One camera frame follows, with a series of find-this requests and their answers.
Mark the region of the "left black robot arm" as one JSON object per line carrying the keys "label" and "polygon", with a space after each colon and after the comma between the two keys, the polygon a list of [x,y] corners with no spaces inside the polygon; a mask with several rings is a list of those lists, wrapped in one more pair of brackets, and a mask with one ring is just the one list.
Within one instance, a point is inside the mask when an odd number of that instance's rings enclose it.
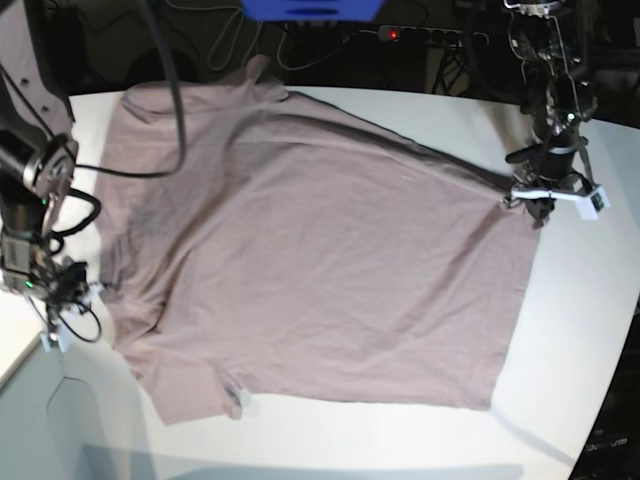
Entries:
{"label": "left black robot arm", "polygon": [[593,1],[499,3],[509,16],[509,48],[520,63],[519,94],[492,85],[477,60],[475,23],[490,7],[488,1],[472,2],[463,30],[472,75],[493,98],[518,103],[532,121],[532,144],[505,158],[513,178],[505,200],[523,204],[539,225],[548,221],[558,201],[573,204],[581,219],[595,220],[610,202],[594,179],[580,127],[598,108],[591,62],[598,7]]}

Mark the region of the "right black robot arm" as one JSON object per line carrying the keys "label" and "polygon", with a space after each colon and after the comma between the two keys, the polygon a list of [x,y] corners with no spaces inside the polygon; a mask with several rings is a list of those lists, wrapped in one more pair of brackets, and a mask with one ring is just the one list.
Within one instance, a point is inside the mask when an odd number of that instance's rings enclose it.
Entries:
{"label": "right black robot arm", "polygon": [[102,206],[72,188],[78,143],[68,96],[49,65],[38,1],[1,4],[1,285],[46,308],[48,331],[89,310],[99,288],[87,265],[51,249],[93,223]]}

